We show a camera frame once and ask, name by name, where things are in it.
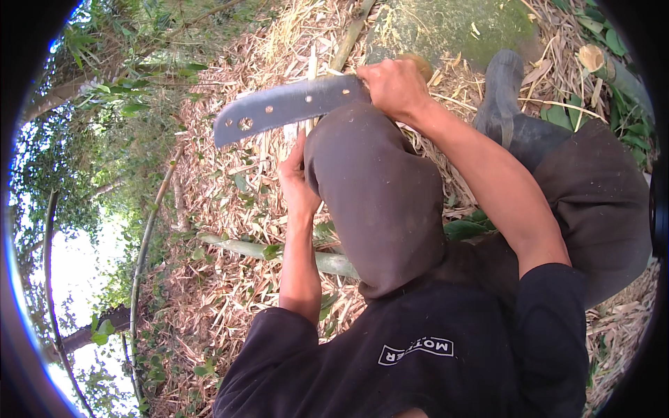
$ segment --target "dark pants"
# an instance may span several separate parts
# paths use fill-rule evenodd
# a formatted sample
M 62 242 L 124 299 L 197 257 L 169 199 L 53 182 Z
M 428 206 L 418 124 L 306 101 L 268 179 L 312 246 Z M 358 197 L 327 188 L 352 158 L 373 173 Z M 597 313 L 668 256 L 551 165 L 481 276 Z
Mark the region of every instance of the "dark pants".
M 307 140 L 304 164 L 360 275 L 364 297 L 380 298 L 414 279 L 435 278 L 480 286 L 513 305 L 516 254 L 499 233 L 476 245 L 446 240 L 437 167 L 417 156 L 372 105 L 351 104 L 325 116 Z M 605 125 L 588 122 L 543 158 L 533 175 L 562 229 L 573 267 L 589 275 L 586 307 L 641 274 L 651 252 L 648 186 Z

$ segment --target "mossy rock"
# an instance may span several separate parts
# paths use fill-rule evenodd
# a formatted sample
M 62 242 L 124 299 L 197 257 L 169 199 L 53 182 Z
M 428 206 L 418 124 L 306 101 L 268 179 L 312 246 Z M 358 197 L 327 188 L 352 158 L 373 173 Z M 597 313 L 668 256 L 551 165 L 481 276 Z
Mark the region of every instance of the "mossy rock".
M 439 65 L 449 51 L 483 71 L 502 48 L 535 61 L 542 49 L 528 12 L 519 0 L 388 0 L 367 36 L 367 63 L 409 52 Z

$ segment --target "machete blade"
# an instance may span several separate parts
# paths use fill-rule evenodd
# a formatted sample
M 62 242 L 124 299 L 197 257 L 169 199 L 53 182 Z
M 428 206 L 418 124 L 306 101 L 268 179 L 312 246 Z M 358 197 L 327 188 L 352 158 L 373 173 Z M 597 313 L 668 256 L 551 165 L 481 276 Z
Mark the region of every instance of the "machete blade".
M 344 104 L 371 103 L 356 76 L 325 76 L 254 92 L 228 104 L 213 123 L 221 147 L 272 128 L 328 114 Z

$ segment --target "ground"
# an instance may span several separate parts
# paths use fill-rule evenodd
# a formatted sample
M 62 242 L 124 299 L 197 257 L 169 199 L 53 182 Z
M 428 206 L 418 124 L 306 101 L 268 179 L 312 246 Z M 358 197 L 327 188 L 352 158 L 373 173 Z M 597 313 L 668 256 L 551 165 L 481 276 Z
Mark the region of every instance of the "ground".
M 579 37 L 573 16 L 532 0 L 542 58 L 551 68 L 524 86 L 521 96 L 556 100 L 555 95 L 578 92 L 590 103 L 593 83 L 581 82 L 574 53 L 585 42 Z M 140 345 L 141 354 L 158 353 L 166 380 L 149 393 L 155 417 L 207 417 L 217 384 L 240 351 L 248 327 L 260 310 L 278 302 L 280 262 L 244 257 L 199 241 L 196 233 L 213 233 L 234 239 L 267 244 L 284 243 L 286 207 L 276 174 L 285 159 L 297 127 L 275 129 L 238 144 L 216 149 L 212 121 L 221 107 L 248 92 L 306 78 L 311 45 L 316 46 L 318 75 L 329 72 L 338 40 L 343 38 L 355 5 L 336 0 L 292 0 L 267 29 L 247 33 L 229 45 L 209 69 L 201 73 L 201 85 L 193 93 L 199 100 L 185 100 L 178 116 L 185 130 L 178 139 L 185 155 L 177 162 L 175 194 L 183 196 L 180 225 L 175 226 L 175 245 L 166 265 L 154 268 L 142 287 L 138 329 L 152 336 Z M 365 63 L 365 36 L 379 16 L 372 9 L 345 72 Z M 471 122 L 484 94 L 485 77 L 473 72 L 466 57 L 457 52 L 442 54 L 435 65 L 430 92 L 452 112 Z M 526 73 L 533 66 L 527 63 Z M 590 111 L 607 117 L 607 94 L 602 90 Z M 540 106 L 521 101 L 523 110 L 538 116 Z M 476 210 L 476 200 L 457 170 L 432 144 L 409 127 L 406 135 L 416 151 L 435 161 L 444 180 L 444 223 Z M 165 210 L 165 217 L 174 217 Z M 178 232 L 183 222 L 191 232 Z M 339 244 L 331 228 L 327 207 L 316 215 L 317 251 L 332 251 Z M 587 348 L 591 381 L 584 415 L 590 415 L 607 399 L 611 388 L 629 366 L 654 301 L 657 264 L 621 294 L 586 313 Z M 318 325 L 320 341 L 326 342 L 350 327 L 365 309 L 354 279 L 321 274 L 324 310 Z M 149 308 L 158 301 L 160 308 Z

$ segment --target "rubber boot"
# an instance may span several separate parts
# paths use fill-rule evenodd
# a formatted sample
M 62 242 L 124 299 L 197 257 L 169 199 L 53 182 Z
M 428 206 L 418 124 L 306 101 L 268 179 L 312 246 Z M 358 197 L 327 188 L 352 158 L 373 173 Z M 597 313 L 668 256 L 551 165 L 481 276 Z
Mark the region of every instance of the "rubber boot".
M 522 78 L 518 54 L 510 49 L 495 54 L 486 69 L 486 96 L 474 118 L 474 128 L 506 148 L 531 173 L 573 132 L 520 111 Z

